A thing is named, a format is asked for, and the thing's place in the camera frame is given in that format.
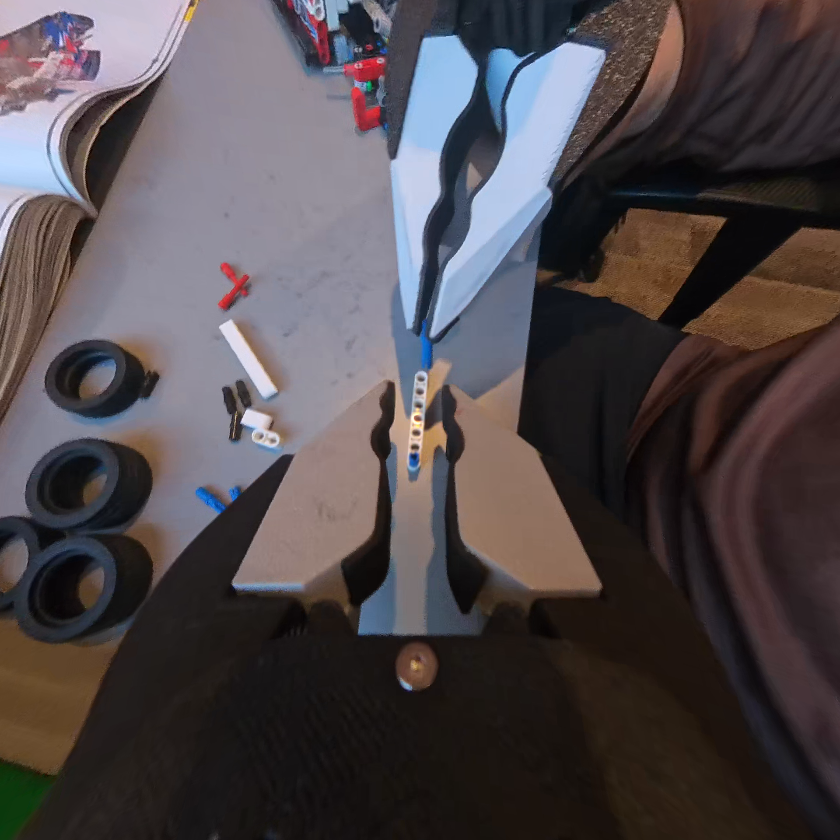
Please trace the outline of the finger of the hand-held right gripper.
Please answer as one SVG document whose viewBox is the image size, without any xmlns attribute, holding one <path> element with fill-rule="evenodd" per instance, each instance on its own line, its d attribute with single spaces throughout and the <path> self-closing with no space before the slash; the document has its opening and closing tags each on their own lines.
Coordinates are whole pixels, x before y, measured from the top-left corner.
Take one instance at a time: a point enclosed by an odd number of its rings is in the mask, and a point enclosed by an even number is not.
<svg viewBox="0 0 840 840">
<path fill-rule="evenodd" d="M 471 197 L 463 242 L 440 270 L 427 315 L 431 341 L 448 331 L 544 219 L 554 167 L 605 61 L 605 49 L 568 41 L 512 72 L 500 100 L 500 157 Z"/>
<path fill-rule="evenodd" d="M 455 215 L 478 80 L 479 67 L 457 36 L 423 40 L 390 163 L 398 290 L 406 329 L 415 335 L 431 323 L 439 249 Z"/>
</svg>

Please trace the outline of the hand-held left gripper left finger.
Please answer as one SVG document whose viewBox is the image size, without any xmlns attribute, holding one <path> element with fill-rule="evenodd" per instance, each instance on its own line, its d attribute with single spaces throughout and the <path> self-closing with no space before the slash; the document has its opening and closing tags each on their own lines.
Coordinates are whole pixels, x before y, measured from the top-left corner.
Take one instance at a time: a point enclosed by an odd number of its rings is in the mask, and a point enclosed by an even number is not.
<svg viewBox="0 0 840 840">
<path fill-rule="evenodd" d="M 394 382 L 382 381 L 297 451 L 234 576 L 237 592 L 360 607 L 380 588 L 395 404 Z"/>
</svg>

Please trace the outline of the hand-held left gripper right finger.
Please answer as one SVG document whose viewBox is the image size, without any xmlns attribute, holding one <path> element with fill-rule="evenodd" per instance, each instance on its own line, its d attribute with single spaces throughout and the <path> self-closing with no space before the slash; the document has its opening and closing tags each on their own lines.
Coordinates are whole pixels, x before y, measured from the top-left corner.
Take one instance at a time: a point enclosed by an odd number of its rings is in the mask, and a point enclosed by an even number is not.
<svg viewBox="0 0 840 840">
<path fill-rule="evenodd" d="M 598 597 L 602 581 L 537 450 L 453 385 L 441 412 L 446 574 L 460 612 Z"/>
</svg>

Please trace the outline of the white toy beam with holes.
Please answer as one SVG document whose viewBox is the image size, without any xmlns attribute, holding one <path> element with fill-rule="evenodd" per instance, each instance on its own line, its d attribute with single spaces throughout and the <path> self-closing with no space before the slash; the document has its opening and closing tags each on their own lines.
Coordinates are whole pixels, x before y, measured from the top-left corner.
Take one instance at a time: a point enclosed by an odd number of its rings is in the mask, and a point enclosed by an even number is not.
<svg viewBox="0 0 840 840">
<path fill-rule="evenodd" d="M 409 428 L 406 444 L 406 460 L 409 452 L 417 450 L 421 452 L 423 458 L 427 397 L 428 372 L 419 370 L 415 373 L 413 381 L 411 411 L 408 417 Z M 416 476 L 418 472 L 415 475 L 411 475 L 407 470 L 407 473 L 409 476 Z"/>
</svg>

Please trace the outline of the thin white toy beam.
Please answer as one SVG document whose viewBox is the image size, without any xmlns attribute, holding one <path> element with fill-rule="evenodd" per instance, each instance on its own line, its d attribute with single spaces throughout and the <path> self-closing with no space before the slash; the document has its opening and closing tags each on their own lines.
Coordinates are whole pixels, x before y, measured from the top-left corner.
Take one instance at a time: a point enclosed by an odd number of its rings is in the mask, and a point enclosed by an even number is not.
<svg viewBox="0 0 840 840">
<path fill-rule="evenodd" d="M 219 325 L 219 331 L 259 395 L 265 400 L 276 396 L 278 394 L 276 384 L 270 378 L 265 366 L 237 323 L 232 319 L 222 322 Z"/>
</svg>

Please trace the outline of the black toy tire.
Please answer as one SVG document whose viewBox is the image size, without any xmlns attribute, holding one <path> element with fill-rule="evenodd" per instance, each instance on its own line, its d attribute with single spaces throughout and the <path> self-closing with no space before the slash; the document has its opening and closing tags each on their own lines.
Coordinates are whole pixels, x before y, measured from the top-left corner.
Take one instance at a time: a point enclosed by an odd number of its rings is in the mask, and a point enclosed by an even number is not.
<svg viewBox="0 0 840 840">
<path fill-rule="evenodd" d="M 94 368 L 111 363 L 110 383 L 96 394 L 83 395 L 81 386 Z M 59 409 L 86 419 L 113 417 L 139 398 L 145 370 L 140 360 L 119 344 L 90 339 L 57 354 L 45 373 L 45 393 Z"/>
<path fill-rule="evenodd" d="M 10 613 L 14 606 L 14 600 L 22 584 L 25 573 L 30 562 L 41 550 L 39 530 L 34 523 L 27 518 L 6 517 L 1 519 L 1 551 L 5 551 L 14 543 L 19 543 L 25 551 L 23 567 L 13 582 L 6 581 L 4 567 L 2 566 L 2 592 L 1 592 L 1 613 Z"/>
<path fill-rule="evenodd" d="M 136 449 L 100 438 L 52 448 L 32 468 L 24 499 L 31 517 L 66 532 L 121 530 L 142 510 L 152 469 Z"/>
<path fill-rule="evenodd" d="M 101 591 L 84 605 L 79 583 L 89 566 L 102 572 Z M 96 636 L 136 613 L 152 578 L 152 560 L 140 541 L 123 534 L 70 535 L 31 561 L 14 596 L 14 618 L 24 634 L 42 643 Z"/>
</svg>

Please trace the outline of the green plastic bin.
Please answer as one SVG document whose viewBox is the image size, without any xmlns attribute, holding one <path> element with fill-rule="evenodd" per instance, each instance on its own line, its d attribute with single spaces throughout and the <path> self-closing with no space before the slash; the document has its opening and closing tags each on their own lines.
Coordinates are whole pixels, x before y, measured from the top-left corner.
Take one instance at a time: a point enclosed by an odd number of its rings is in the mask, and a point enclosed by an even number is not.
<svg viewBox="0 0 840 840">
<path fill-rule="evenodd" d="M 14 839 L 36 813 L 56 778 L 1 762 L 1 838 Z"/>
</svg>

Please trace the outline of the toy car instruction booklet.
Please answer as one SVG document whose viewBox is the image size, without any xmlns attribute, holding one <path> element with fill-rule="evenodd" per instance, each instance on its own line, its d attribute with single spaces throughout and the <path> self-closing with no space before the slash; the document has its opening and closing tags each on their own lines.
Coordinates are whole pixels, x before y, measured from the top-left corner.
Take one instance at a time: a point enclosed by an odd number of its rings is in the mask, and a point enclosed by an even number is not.
<svg viewBox="0 0 840 840">
<path fill-rule="evenodd" d="M 1 3 L 1 418 L 102 203 L 88 159 L 102 127 L 168 69 L 187 1 Z"/>
</svg>

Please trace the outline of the person's right forearm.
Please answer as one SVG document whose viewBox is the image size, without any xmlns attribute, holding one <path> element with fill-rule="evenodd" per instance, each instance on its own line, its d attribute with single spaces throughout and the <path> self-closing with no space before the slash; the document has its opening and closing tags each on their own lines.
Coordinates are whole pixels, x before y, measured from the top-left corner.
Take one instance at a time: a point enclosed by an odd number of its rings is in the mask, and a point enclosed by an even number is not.
<svg viewBox="0 0 840 840">
<path fill-rule="evenodd" d="M 639 98 L 570 170 L 618 178 L 692 161 L 720 173 L 838 160 L 838 2 L 673 2 Z"/>
</svg>

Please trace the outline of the partly built toy car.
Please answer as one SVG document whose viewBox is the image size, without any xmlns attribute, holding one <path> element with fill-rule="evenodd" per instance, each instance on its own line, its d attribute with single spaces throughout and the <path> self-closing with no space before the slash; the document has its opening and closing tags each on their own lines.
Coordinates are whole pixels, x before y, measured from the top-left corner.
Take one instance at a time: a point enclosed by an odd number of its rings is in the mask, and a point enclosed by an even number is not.
<svg viewBox="0 0 840 840">
<path fill-rule="evenodd" d="M 304 64 L 351 80 L 353 120 L 366 133 L 386 125 L 384 77 L 397 2 L 274 1 Z"/>
</svg>

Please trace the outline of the person's dark clothing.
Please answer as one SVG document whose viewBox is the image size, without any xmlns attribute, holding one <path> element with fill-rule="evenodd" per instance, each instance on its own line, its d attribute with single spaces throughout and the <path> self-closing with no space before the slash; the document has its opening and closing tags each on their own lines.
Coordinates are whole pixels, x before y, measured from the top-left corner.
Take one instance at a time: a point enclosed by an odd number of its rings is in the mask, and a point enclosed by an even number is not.
<svg viewBox="0 0 840 840">
<path fill-rule="evenodd" d="M 518 431 L 647 545 L 777 779 L 838 838 L 838 317 L 745 350 L 538 288 Z"/>
</svg>

